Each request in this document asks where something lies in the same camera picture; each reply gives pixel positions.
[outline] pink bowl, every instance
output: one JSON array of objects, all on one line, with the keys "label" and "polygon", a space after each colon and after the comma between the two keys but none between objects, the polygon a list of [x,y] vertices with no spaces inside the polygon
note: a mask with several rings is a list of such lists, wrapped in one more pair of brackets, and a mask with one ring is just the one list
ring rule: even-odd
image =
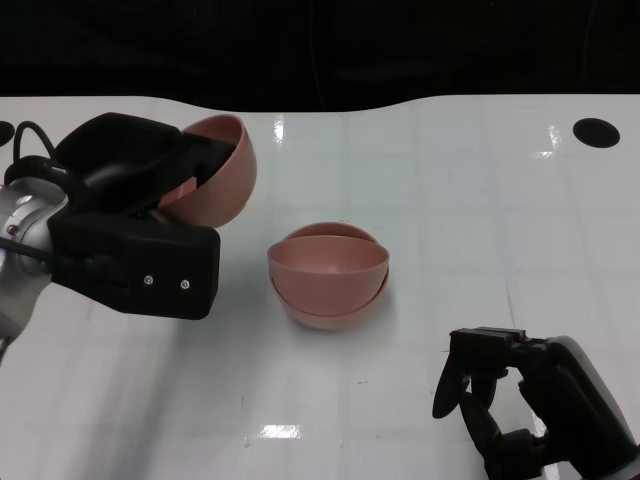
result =
[{"label": "pink bowl", "polygon": [[388,278],[389,278],[389,275],[386,275],[384,277],[384,281],[382,282],[382,286],[380,287],[380,290],[378,290],[378,293],[376,293],[375,297],[373,297],[373,299],[371,299],[371,301],[367,303],[364,307],[361,307],[358,310],[355,310],[350,313],[346,313],[344,315],[334,315],[334,316],[324,316],[324,317],[320,315],[311,315],[310,313],[306,313],[301,310],[298,310],[294,306],[287,303],[287,301],[284,298],[282,298],[282,295],[280,295],[280,292],[278,292],[278,289],[273,283],[273,279],[271,280],[271,285],[273,285],[273,289],[275,290],[276,295],[278,295],[278,298],[280,299],[282,306],[295,321],[297,321],[298,323],[301,323],[302,325],[306,325],[307,327],[317,328],[319,330],[337,331],[337,330],[346,330],[348,328],[355,327],[373,312],[373,310],[375,309],[375,307],[377,306],[380,300],[380,297],[382,296],[382,292],[384,290],[385,285],[387,284]]},{"label": "pink bowl", "polygon": [[283,240],[267,256],[279,294],[296,309],[320,316],[366,305],[389,265],[389,252],[377,243],[333,235]]},{"label": "pink bowl", "polygon": [[289,235],[284,237],[284,239],[289,240],[290,238],[313,237],[316,235],[336,235],[338,237],[360,238],[362,240],[378,243],[373,236],[369,235],[364,230],[354,227],[353,225],[349,225],[348,223],[341,222],[312,223],[311,225],[306,225],[291,232]]},{"label": "pink bowl", "polygon": [[258,166],[249,134],[235,115],[209,117],[184,131],[232,143],[236,149],[199,188],[196,179],[191,178],[163,196],[158,211],[190,225],[221,227],[242,211],[256,184]]}]

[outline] black background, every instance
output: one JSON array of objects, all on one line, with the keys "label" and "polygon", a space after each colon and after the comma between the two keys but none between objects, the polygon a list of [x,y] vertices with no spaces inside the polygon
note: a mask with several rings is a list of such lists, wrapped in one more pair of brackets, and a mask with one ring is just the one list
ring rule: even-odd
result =
[{"label": "black background", "polygon": [[639,26],[640,0],[3,0],[0,95],[343,111],[638,93]]}]

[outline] white table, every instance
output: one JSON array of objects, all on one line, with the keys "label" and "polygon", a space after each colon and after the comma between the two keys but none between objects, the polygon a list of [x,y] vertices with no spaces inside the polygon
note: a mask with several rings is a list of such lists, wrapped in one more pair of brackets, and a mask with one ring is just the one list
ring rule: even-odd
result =
[{"label": "white table", "polygon": [[[217,113],[0,99],[0,119],[36,121],[54,143],[106,111],[178,127]],[[448,333],[482,325],[576,338],[640,440],[639,112],[638,97],[468,96],[241,114],[259,178],[220,229],[211,314],[127,316],[48,287],[0,368],[0,476],[484,479],[459,412],[431,418]],[[620,143],[579,143],[584,117],[613,123]],[[269,286],[267,248],[321,220],[362,227],[391,252],[384,305],[351,332],[297,326]],[[492,412],[503,431],[535,431],[517,379],[501,382]]]}]

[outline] black hole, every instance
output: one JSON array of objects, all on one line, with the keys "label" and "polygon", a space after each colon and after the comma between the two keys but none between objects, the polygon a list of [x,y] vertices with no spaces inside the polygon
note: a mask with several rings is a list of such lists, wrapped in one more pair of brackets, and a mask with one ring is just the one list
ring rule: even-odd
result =
[{"label": "black hole", "polygon": [[16,129],[9,122],[0,121],[0,147],[4,147],[13,138]]},{"label": "black hole", "polygon": [[599,118],[583,118],[573,126],[573,134],[585,145],[610,148],[620,141],[620,132],[609,122]]}]

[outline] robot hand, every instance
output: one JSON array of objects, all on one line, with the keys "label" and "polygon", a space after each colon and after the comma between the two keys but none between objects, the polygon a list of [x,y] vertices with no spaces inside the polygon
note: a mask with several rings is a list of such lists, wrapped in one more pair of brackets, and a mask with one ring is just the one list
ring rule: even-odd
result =
[{"label": "robot hand", "polygon": [[[569,337],[527,338],[524,330],[451,332],[449,358],[433,403],[434,418],[458,405],[490,480],[525,480],[568,460],[584,479],[640,478],[629,427],[586,353]],[[516,367],[520,393],[547,432],[503,434],[489,414],[497,380]],[[471,384],[471,393],[467,387]]]},{"label": "robot hand", "polygon": [[[49,158],[20,156],[34,130]],[[0,186],[0,360],[50,282],[121,312],[199,319],[218,286],[220,238],[162,219],[160,198],[215,174],[234,145],[128,115],[81,125],[54,148],[15,132]]]}]

